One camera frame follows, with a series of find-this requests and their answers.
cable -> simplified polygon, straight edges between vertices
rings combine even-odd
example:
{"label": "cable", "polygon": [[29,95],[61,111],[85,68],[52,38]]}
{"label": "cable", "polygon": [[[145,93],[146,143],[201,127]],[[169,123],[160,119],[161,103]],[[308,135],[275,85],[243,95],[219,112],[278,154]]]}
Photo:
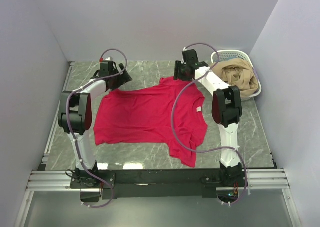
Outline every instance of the cable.
{"label": "cable", "polygon": [[[188,49],[192,46],[196,46],[196,45],[203,45],[203,46],[208,46],[210,47],[211,49],[213,49],[213,51],[216,53],[217,55],[217,61],[216,63],[214,63],[211,68],[209,70],[212,70],[217,64],[218,62],[220,61],[220,56],[219,56],[219,53],[218,51],[212,47],[211,45],[207,44],[207,43],[193,43],[191,45],[188,45],[187,47],[185,47],[185,49]],[[212,149],[208,149],[208,150],[195,150],[195,149],[191,149],[187,146],[185,146],[181,140],[179,139],[177,133],[176,133],[176,130],[175,130],[175,121],[174,121],[174,115],[175,115],[175,109],[177,107],[177,103],[178,103],[178,100],[179,98],[181,97],[181,95],[183,94],[183,92],[191,85],[195,84],[196,82],[198,82],[199,80],[202,80],[203,78],[205,78],[207,75],[209,74],[209,71],[207,71],[203,76],[193,80],[192,82],[188,83],[181,91],[180,93],[177,95],[175,101],[174,101],[174,104],[173,104],[173,107],[172,107],[172,111],[171,111],[171,129],[172,129],[172,132],[173,132],[173,135],[175,137],[175,139],[178,141],[178,143],[183,147],[185,148],[186,150],[188,151],[191,151],[191,152],[194,152],[194,153],[208,153],[208,152],[212,152],[212,151],[218,151],[218,150],[234,150],[237,155],[239,156],[239,159],[243,165],[243,168],[244,168],[244,177],[245,177],[245,181],[244,181],[244,189],[243,189],[243,192],[241,193],[241,195],[239,196],[239,198],[234,201],[233,203],[231,203],[232,205],[237,203],[242,197],[243,195],[245,194],[246,192],[246,189],[247,189],[247,185],[248,185],[248,177],[247,177],[247,167],[246,167],[246,164],[245,164],[245,161],[244,159],[242,158],[241,154],[238,152],[238,150],[236,150],[235,148],[233,147],[229,147],[229,146],[223,146],[223,147],[217,147],[217,148],[212,148]]]}
{"label": "cable", "polygon": [[123,57],[124,57],[124,59],[125,59],[125,66],[124,66],[124,68],[122,69],[122,71],[120,71],[119,73],[110,75],[110,76],[92,79],[90,82],[88,82],[88,83],[85,84],[84,86],[81,86],[80,88],[72,91],[72,92],[70,93],[70,95],[68,96],[67,100],[66,100],[66,121],[67,121],[67,124],[68,124],[68,128],[69,128],[69,130],[70,130],[70,133],[71,133],[71,135],[72,135],[72,137],[73,137],[73,141],[74,141],[74,145],[75,145],[75,149],[76,149],[76,154],[77,154],[77,157],[78,157],[78,159],[79,159],[79,161],[80,161],[80,164],[81,164],[82,168],[85,170],[85,172],[87,172],[88,175],[90,175],[91,177],[97,179],[98,181],[101,181],[103,184],[106,184],[106,185],[111,189],[111,198],[109,199],[108,202],[106,202],[106,203],[104,203],[104,204],[102,204],[102,205],[89,205],[89,204],[87,204],[87,203],[83,203],[83,204],[84,204],[85,206],[87,206],[88,208],[102,208],[102,207],[107,206],[107,205],[110,204],[111,201],[114,199],[114,197],[115,197],[115,192],[114,192],[114,188],[112,187],[111,184],[109,184],[108,182],[106,182],[104,179],[102,179],[102,178],[94,175],[93,173],[91,173],[91,172],[88,170],[88,168],[87,168],[87,166],[85,165],[85,163],[83,162],[83,159],[82,159],[82,156],[81,156],[81,153],[80,153],[80,148],[79,148],[78,139],[77,139],[77,137],[76,137],[76,135],[75,135],[75,132],[74,132],[74,130],[72,129],[72,126],[71,126],[69,106],[70,106],[70,100],[71,100],[72,96],[74,96],[75,94],[83,91],[84,89],[88,88],[89,86],[91,86],[93,83],[95,83],[95,82],[97,82],[97,81],[106,80],[106,79],[109,79],[109,78],[112,78],[112,77],[119,76],[119,75],[121,75],[121,74],[126,70],[126,68],[127,68],[127,66],[128,66],[127,57],[126,57],[126,55],[125,55],[122,51],[120,51],[120,50],[118,50],[118,49],[116,49],[116,48],[107,49],[105,52],[103,52],[101,58],[103,58],[103,56],[104,56],[107,52],[109,52],[109,51],[117,51],[117,52],[119,52],[120,54],[123,55]]}

white plastic basket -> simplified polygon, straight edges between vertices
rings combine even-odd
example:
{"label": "white plastic basket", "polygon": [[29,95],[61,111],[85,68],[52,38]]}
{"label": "white plastic basket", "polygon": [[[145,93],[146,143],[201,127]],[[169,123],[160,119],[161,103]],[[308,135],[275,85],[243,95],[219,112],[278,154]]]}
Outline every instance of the white plastic basket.
{"label": "white plastic basket", "polygon": [[[254,65],[252,64],[249,56],[246,53],[239,51],[239,50],[220,50],[220,51],[218,51],[218,53],[220,56],[220,62],[221,61],[228,61],[228,60],[235,57],[235,58],[241,58],[245,61],[248,61],[250,63],[250,65],[252,66],[254,75],[255,75],[256,79],[258,80],[259,87],[256,90],[256,92],[253,93],[250,97],[241,98],[241,100],[247,101],[247,100],[250,100],[252,97],[256,97],[256,96],[260,95],[261,90],[262,90],[262,86],[261,86],[260,80],[258,78],[257,72],[254,68]],[[214,63],[214,62],[217,62],[217,60],[218,60],[218,57],[216,55],[216,52],[213,52],[213,54],[211,55],[211,62]]]}

gray floor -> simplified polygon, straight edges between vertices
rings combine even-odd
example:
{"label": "gray floor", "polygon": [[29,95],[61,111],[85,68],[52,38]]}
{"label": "gray floor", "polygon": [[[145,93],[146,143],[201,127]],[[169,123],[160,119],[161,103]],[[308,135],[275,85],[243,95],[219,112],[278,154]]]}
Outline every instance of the gray floor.
{"label": "gray floor", "polygon": [[[72,67],[67,90],[84,85],[99,69],[97,62],[76,62]],[[127,67],[133,81],[126,83],[121,90],[139,90],[159,83],[161,77],[174,73],[174,61],[130,61]],[[212,96],[202,86],[198,89],[205,96],[202,107],[203,117],[208,124],[204,143],[198,150],[207,150],[221,145],[217,124],[211,116]],[[103,96],[92,103],[93,123]],[[268,142],[262,127],[254,99],[242,103],[243,115],[240,119],[238,143],[240,153],[249,168],[274,167]],[[118,143],[95,145],[94,134],[90,130],[90,142],[100,169],[181,169],[188,168],[179,159],[169,156],[165,143]],[[221,152],[197,154],[196,168],[218,168]],[[47,171],[60,171],[75,167],[75,154],[71,142],[59,127],[53,135]]]}
{"label": "gray floor", "polygon": [[281,190],[253,190],[231,208],[201,197],[120,198],[81,206],[79,192],[35,192],[25,227],[292,227]]}

gray marble surface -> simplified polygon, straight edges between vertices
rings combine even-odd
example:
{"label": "gray marble surface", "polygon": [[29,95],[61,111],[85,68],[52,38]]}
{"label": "gray marble surface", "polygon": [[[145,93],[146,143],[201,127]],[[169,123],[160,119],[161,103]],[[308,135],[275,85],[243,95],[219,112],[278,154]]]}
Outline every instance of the gray marble surface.
{"label": "gray marble surface", "polygon": [[[159,83],[160,78],[172,76],[174,61],[130,61],[127,71],[133,81],[121,86],[121,90],[139,90]],[[67,90],[74,90],[87,83],[96,70],[98,62],[76,62],[71,70]],[[208,150],[221,146],[217,124],[211,116],[212,97],[201,85],[198,89],[205,96],[202,107],[203,117],[208,124],[205,140],[198,150]],[[165,143],[117,143],[95,145],[93,125],[103,95],[92,103],[93,122],[90,143],[100,169],[182,169],[189,168],[176,158],[169,156]],[[242,102],[243,115],[238,130],[239,151],[249,168],[274,167],[268,142],[261,124],[254,99]],[[76,159],[71,141],[59,126],[54,133],[47,171],[74,169]],[[198,153],[196,168],[218,168],[221,151]]]}

red shirt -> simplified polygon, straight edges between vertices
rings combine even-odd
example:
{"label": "red shirt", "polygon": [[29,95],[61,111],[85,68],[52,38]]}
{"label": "red shirt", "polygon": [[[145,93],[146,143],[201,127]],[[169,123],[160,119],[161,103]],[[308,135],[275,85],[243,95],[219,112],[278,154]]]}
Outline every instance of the red shirt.
{"label": "red shirt", "polygon": [[[95,144],[166,143],[171,157],[194,168],[196,153],[177,142],[170,122],[177,95],[188,83],[168,77],[150,88],[110,92],[103,97],[96,116]],[[193,84],[183,92],[174,111],[176,133],[193,150],[203,143],[208,127],[201,111],[204,100]]]}

